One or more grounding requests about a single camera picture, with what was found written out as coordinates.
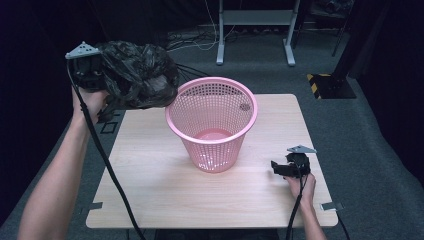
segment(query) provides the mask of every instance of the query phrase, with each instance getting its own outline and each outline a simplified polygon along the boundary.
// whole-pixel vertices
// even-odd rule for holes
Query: light wood tabletop
[[[200,171],[166,123],[164,109],[126,111],[110,161],[141,228],[287,227],[294,198],[271,160],[287,164],[287,148],[314,148],[298,101],[291,94],[255,95],[258,117],[235,165],[222,173]],[[314,207],[323,227],[337,224],[320,204],[331,196],[316,154],[308,153],[317,183]],[[90,228],[132,228],[124,203],[105,170],[89,212]],[[302,226],[300,213],[293,226]]]

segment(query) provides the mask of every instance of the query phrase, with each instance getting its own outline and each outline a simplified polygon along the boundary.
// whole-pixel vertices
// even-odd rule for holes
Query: gray carpet
[[[305,31],[294,50],[295,67],[287,65],[282,36],[275,34],[240,36],[227,43],[223,66],[215,64],[217,45],[210,50],[186,47],[170,55],[177,63],[240,81],[253,93],[297,96],[333,201],[345,206],[339,213],[351,239],[424,239],[423,188],[381,136],[356,80],[348,79],[356,99],[316,100],[312,94],[306,75],[331,73],[346,40],[344,38],[336,57],[331,57],[334,35]],[[114,119],[118,127],[124,115],[119,113],[121,115]],[[116,132],[100,134],[107,153],[111,151]],[[0,239],[16,238],[24,204],[45,166],[1,227]],[[68,239],[127,239],[125,230],[93,230],[85,225],[87,208],[103,170],[103,162],[90,142]],[[283,239],[285,229],[279,232]],[[326,228],[325,233],[329,239],[346,239],[340,224]],[[148,239],[153,236],[154,230],[146,231]],[[137,239],[133,230],[129,231],[129,238]],[[294,230],[294,239],[305,239],[302,229]]]

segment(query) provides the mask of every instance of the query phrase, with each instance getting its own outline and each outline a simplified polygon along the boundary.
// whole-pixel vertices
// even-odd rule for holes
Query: basket bottom
[[[194,138],[200,140],[219,140],[231,137],[231,135],[232,134],[230,132],[224,129],[209,128],[199,132],[198,134],[196,134],[196,136],[194,136]]]

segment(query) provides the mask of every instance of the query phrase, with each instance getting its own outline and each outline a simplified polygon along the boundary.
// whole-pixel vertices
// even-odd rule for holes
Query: pink trash bin
[[[206,77],[179,87],[165,114],[196,167],[219,173],[236,162],[258,107],[252,92],[241,83]]]

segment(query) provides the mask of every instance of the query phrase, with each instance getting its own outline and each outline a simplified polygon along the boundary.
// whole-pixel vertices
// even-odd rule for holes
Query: forearm
[[[310,203],[301,203],[300,209],[302,219],[305,225],[305,233],[307,240],[325,240],[327,239],[318,222],[315,209]]]
[[[89,131],[73,119],[25,207],[18,239],[64,239],[78,194]]]

